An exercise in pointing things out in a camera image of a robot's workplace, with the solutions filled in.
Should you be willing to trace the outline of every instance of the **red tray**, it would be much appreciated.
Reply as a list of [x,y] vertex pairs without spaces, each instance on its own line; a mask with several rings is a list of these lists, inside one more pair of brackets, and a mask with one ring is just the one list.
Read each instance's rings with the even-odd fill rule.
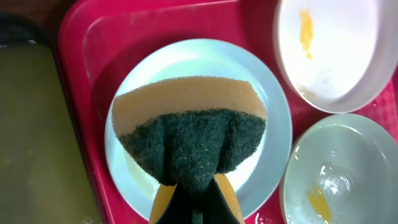
[[[293,116],[294,138],[327,116],[301,100],[281,78],[272,47],[277,0],[86,0],[65,17],[59,47],[77,110],[98,198],[109,223],[146,223],[123,200],[108,172],[104,126],[113,95],[144,57],[192,38],[225,40],[257,55],[281,82]],[[398,76],[372,103],[357,111],[397,141]],[[276,190],[246,223],[283,224]]]

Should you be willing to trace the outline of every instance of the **white bowl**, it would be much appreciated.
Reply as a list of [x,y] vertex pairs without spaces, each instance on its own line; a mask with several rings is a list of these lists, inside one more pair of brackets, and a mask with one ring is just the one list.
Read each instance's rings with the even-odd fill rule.
[[[292,146],[292,120],[285,94],[264,63],[247,50],[227,42],[185,40],[159,49],[140,62],[124,79],[115,96],[165,78],[195,75],[248,81],[266,107],[267,128],[257,151],[226,175],[236,192],[243,217],[248,217],[278,186]],[[148,220],[159,183],[137,165],[116,138],[111,107],[105,127],[109,171],[125,201]]]
[[329,116],[293,147],[280,191],[285,222],[325,224],[321,203],[308,196],[319,188],[328,224],[397,223],[397,174],[398,146],[382,127],[360,115]]
[[[319,110],[347,113],[362,108],[383,90],[396,68],[397,11],[398,1],[391,0],[280,1],[274,46],[284,78]],[[313,38],[305,38],[310,30]]]

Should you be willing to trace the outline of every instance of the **dirty dish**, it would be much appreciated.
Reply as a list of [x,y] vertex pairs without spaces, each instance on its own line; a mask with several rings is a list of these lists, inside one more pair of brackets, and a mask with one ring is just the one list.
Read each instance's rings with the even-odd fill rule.
[[398,1],[280,1],[275,51],[284,78],[313,107],[362,108],[398,61]]
[[314,124],[295,143],[281,207],[288,224],[395,223],[398,146],[380,125],[339,114]]
[[[250,52],[227,42],[185,40],[168,45],[140,62],[124,79],[115,96],[165,78],[197,75],[248,81],[266,107],[266,131],[257,151],[235,171],[227,173],[243,217],[248,217],[278,186],[292,142],[292,121],[286,97],[266,65]],[[125,201],[148,220],[159,184],[134,162],[116,138],[111,107],[105,127],[109,171]]]

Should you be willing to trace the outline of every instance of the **bowl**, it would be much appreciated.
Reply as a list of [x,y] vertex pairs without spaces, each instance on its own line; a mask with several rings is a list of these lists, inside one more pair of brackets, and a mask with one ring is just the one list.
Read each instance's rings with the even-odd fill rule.
[[398,61],[398,1],[280,1],[277,63],[313,107],[348,113],[384,89]]
[[[267,128],[257,151],[235,171],[226,174],[246,218],[265,203],[278,186],[292,143],[287,99],[262,61],[247,50],[220,40],[184,40],[159,49],[140,62],[124,79],[115,97],[166,78],[196,75],[248,81],[266,107]],[[148,220],[159,183],[137,165],[116,138],[112,105],[105,127],[108,168],[125,201]]]
[[280,186],[285,222],[396,223],[398,146],[377,123],[339,114],[295,143]]

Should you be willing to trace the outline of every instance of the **egg yolk residue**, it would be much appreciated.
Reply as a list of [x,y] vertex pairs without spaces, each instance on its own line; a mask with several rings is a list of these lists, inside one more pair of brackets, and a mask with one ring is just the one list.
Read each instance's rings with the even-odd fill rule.
[[312,59],[312,54],[310,53],[310,44],[313,39],[312,30],[312,18],[309,10],[300,11],[301,19],[301,31],[300,31],[300,42],[303,45],[303,50],[307,53],[307,58]]
[[331,224],[332,218],[330,209],[321,189],[317,187],[315,192],[307,191],[307,198],[310,201],[314,211],[323,218],[325,223]]

